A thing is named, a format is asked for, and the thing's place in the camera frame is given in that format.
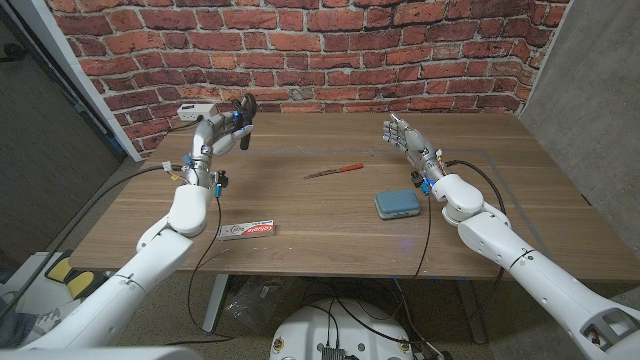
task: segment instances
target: red brick wall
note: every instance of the red brick wall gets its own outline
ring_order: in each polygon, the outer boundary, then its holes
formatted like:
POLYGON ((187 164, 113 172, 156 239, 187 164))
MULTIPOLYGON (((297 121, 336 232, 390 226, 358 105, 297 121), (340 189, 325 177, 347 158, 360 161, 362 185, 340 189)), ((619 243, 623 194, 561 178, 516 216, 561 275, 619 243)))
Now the red brick wall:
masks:
POLYGON ((47 1, 143 156, 181 103, 244 92, 266 112, 516 112, 569 2, 47 1))

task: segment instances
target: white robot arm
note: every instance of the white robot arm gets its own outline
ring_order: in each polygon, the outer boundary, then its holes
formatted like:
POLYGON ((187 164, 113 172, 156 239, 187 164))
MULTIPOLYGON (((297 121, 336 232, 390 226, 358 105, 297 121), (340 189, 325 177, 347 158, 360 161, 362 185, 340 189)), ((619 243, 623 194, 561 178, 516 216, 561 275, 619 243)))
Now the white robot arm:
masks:
MULTIPOLYGON (((253 108, 245 96, 242 106, 253 108)), ((185 169, 185 184, 176 189, 169 214, 138 241, 137 254, 100 286, 76 310, 25 349, 77 349, 116 345, 146 294, 173 273, 189 256, 192 238, 206 227, 211 187, 218 197, 226 186, 224 172, 210 172, 212 156, 224 155, 253 130, 236 112, 202 119, 196 128, 185 169)))
POLYGON ((640 311, 608 300, 584 286, 511 230, 502 212, 484 202, 478 189, 446 174, 431 143, 391 114, 383 139, 403 150, 432 185, 442 214, 458 227, 471 250, 508 271, 563 327, 588 359, 636 359, 640 311))

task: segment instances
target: table top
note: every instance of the table top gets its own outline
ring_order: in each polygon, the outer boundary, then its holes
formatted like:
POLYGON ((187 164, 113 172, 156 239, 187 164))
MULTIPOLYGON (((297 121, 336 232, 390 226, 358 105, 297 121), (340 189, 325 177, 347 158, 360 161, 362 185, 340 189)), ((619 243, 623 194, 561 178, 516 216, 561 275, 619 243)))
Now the table top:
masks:
MULTIPOLYGON (((640 279, 640 262, 580 195, 513 115, 403 114, 443 160, 466 160, 487 173, 504 198, 512 227, 524 240, 582 280, 640 279)), ((427 241, 428 198, 415 189, 418 216, 382 220, 378 192, 412 188, 414 168, 382 141, 388 114, 269 114, 254 119, 251 146, 214 158, 229 186, 220 197, 222 224, 274 220, 274 236, 218 241, 203 271, 227 274, 410 277, 427 241), (303 180, 354 163, 364 168, 303 180)), ((193 130, 170 133, 144 166, 181 164, 193 130)), ((497 207, 478 174, 451 168, 497 207)), ((168 213, 178 183, 162 172, 129 182, 71 256, 83 269, 118 269, 135 255, 142 233, 168 213)), ((499 268, 468 249, 431 200, 431 234, 421 278, 493 278, 499 268)), ((218 208, 195 237, 181 270, 192 270, 216 231, 218 208)))

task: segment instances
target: power socket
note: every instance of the power socket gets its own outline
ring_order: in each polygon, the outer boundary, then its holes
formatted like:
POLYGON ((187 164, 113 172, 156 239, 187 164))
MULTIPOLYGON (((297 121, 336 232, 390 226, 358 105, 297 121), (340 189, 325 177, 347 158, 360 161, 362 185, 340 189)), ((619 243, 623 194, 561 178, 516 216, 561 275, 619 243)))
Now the power socket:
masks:
POLYGON ((182 104, 178 109, 178 116, 182 121, 196 121, 200 115, 205 119, 218 113, 214 104, 182 104))

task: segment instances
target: plastic bag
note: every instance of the plastic bag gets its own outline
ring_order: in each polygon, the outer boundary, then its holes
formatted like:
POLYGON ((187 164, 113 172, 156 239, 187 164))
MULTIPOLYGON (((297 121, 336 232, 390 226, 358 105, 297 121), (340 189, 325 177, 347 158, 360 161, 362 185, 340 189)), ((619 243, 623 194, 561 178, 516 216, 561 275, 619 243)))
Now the plastic bag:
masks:
POLYGON ((254 334, 260 334, 289 292, 291 283, 287 277, 251 276, 226 310, 254 334))

